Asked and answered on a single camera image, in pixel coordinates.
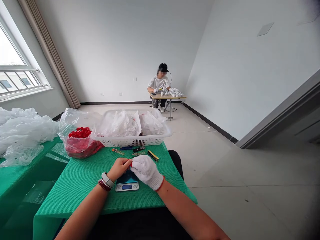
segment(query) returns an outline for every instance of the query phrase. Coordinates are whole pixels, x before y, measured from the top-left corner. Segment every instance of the beige curtain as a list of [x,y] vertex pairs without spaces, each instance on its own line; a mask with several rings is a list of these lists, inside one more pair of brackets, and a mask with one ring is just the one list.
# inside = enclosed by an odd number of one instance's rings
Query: beige curtain
[[18,0],[26,15],[41,48],[46,56],[54,75],[56,76],[62,91],[71,108],[79,108],[80,102],[73,91],[68,75],[63,67],[58,52],[52,42],[48,29],[41,17],[34,0]]

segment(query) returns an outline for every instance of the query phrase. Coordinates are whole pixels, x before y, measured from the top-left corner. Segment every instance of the person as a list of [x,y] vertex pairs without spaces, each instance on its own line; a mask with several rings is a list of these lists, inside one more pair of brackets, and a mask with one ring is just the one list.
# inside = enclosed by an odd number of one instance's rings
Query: person
[[[181,159],[168,151],[183,179]],[[118,158],[106,174],[115,182],[125,171],[135,173],[162,199],[166,207],[138,209],[99,216],[110,188],[99,181],[64,224],[55,240],[79,239],[210,239],[230,240],[223,230],[184,193],[159,173],[148,155]]]
[[[165,63],[161,63],[158,68],[157,75],[155,75],[148,83],[148,88],[147,88],[148,91],[157,93],[157,92],[161,92],[160,89],[162,88],[166,88],[169,90],[171,86],[170,86],[168,77],[166,76],[167,72],[168,72],[168,66]],[[167,99],[160,99],[160,112],[164,112],[166,101]],[[155,100],[153,107],[158,108],[158,99]]]

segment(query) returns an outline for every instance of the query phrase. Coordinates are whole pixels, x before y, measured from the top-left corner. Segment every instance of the black pants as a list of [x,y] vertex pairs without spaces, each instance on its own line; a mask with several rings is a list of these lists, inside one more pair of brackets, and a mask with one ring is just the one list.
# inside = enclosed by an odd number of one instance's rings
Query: black pants
[[171,159],[173,161],[173,164],[176,166],[178,172],[180,173],[180,176],[184,180],[183,171],[182,171],[182,165],[181,165],[181,158],[180,158],[179,154],[174,150],[169,150],[168,152],[169,152],[170,157],[171,157]]
[[[166,99],[160,99],[160,106],[165,107],[166,101],[167,101]],[[159,99],[154,100],[154,108],[158,108],[158,102],[159,102]]]
[[[176,151],[168,151],[183,179],[181,159]],[[192,240],[166,207],[138,209],[101,215],[88,239]]]

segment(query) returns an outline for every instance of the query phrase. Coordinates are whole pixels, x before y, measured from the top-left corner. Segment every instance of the small electronic device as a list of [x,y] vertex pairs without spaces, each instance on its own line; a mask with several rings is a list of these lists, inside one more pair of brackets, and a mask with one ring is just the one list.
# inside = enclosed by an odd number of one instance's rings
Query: small electronic device
[[127,170],[116,181],[116,192],[131,191],[139,189],[138,177],[130,170]]
[[124,155],[124,152],[121,152],[120,150],[118,150],[118,149],[116,149],[116,148],[113,148],[112,151],[113,151],[113,152],[116,152],[116,153],[119,153],[119,154],[122,155],[122,156]]
[[142,146],[142,147],[134,148],[134,149],[132,149],[132,150],[133,150],[133,152],[139,152],[139,151],[141,151],[141,150],[143,150],[143,149],[146,149],[146,147],[145,147],[145,146]]
[[153,160],[155,160],[156,162],[159,161],[159,158],[153,154],[153,152],[151,152],[150,150],[148,150],[148,155],[153,158]]
[[131,150],[132,147],[120,147],[120,150]]
[[136,156],[145,155],[145,154],[146,154],[146,152],[143,151],[143,152],[133,153],[132,156],[136,157]]

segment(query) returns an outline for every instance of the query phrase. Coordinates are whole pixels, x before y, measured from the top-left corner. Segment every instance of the clear plastic bag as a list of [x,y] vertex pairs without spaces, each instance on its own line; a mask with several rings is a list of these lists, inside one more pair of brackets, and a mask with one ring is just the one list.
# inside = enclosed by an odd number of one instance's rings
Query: clear plastic bag
[[141,131],[142,135],[159,135],[163,129],[162,123],[166,121],[167,118],[163,117],[161,113],[158,114],[157,111],[150,112],[146,111],[140,115]]
[[114,117],[110,114],[104,116],[100,131],[104,137],[138,136],[141,133],[140,125],[125,110],[116,112]]
[[[73,158],[86,158],[104,147],[100,141],[94,140],[101,119],[102,116],[99,113],[84,112],[72,108],[67,108],[64,111],[59,123],[58,134],[64,143],[68,156]],[[87,127],[91,130],[88,137],[81,138],[70,136],[72,132],[77,131],[77,128]]]
[[53,141],[59,125],[48,116],[39,116],[33,108],[0,109],[0,167],[25,166],[43,150],[41,143]]
[[37,113],[34,108],[28,108],[26,110],[21,108],[13,108],[11,111],[8,111],[0,107],[0,126],[6,123],[9,119],[17,117],[31,117],[35,116],[36,114]]

